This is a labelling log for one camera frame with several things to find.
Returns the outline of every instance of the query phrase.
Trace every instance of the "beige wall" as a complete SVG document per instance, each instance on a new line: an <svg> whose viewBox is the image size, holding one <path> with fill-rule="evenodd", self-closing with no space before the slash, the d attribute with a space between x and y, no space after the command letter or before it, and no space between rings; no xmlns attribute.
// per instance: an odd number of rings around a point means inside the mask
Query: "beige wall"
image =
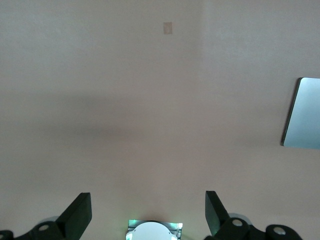
<svg viewBox="0 0 320 240"><path fill-rule="evenodd" d="M264 230L319 238L320 152L280 146L320 77L318 0L0 1L0 229L91 192L82 239L128 219L209 234L206 190ZM172 22L173 34L163 34Z"/></svg>

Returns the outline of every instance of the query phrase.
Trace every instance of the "beige surface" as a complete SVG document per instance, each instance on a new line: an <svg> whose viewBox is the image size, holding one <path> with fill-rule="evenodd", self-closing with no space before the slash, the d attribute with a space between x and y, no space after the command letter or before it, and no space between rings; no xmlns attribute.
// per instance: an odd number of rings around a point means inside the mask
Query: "beige surface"
<svg viewBox="0 0 320 240"><path fill-rule="evenodd" d="M264 230L319 239L320 152L280 146L320 77L318 0L0 1L0 229L91 192L82 239L128 219L209 234L205 191ZM163 23L173 34L164 35Z"/></svg>

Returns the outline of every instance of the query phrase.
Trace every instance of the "silver bolt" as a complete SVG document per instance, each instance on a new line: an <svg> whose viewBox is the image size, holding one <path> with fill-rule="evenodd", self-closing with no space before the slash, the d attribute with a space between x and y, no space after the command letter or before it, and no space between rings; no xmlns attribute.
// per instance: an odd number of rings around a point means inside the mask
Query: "silver bolt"
<svg viewBox="0 0 320 240"><path fill-rule="evenodd" d="M240 221L239 219L233 220L232 223L237 227L241 227L243 225L242 221Z"/></svg>
<svg viewBox="0 0 320 240"><path fill-rule="evenodd" d="M279 234L279 235L286 235L286 231L279 227L279 226L276 226L273 231L276 233L276 234Z"/></svg>
<svg viewBox="0 0 320 240"><path fill-rule="evenodd" d="M39 231L44 231L47 230L49 228L49 225L42 225L41 227L39 227Z"/></svg>

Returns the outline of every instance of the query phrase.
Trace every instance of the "round joint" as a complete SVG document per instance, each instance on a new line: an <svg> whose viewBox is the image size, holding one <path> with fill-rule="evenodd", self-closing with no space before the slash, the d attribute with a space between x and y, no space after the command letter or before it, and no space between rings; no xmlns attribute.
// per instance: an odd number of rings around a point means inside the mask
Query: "round joint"
<svg viewBox="0 0 320 240"><path fill-rule="evenodd" d="M39 227L39 231L44 231L44 230L47 230L48 228L49 228L49 225L45 224Z"/></svg>
<svg viewBox="0 0 320 240"><path fill-rule="evenodd" d="M279 227L279 226L276 226L273 231L276 233L276 234L279 234L279 235L286 235L286 231Z"/></svg>
<svg viewBox="0 0 320 240"><path fill-rule="evenodd" d="M241 227L243 225L242 221L240 221L239 219L233 220L232 223L237 227Z"/></svg>

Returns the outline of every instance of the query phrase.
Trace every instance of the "white round device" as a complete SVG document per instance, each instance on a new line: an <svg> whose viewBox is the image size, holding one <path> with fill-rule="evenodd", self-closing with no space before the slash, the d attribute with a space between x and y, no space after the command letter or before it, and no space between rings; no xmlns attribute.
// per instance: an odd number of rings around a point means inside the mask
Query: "white round device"
<svg viewBox="0 0 320 240"><path fill-rule="evenodd" d="M128 232L126 240L178 240L178 238L163 224L148 221Z"/></svg>

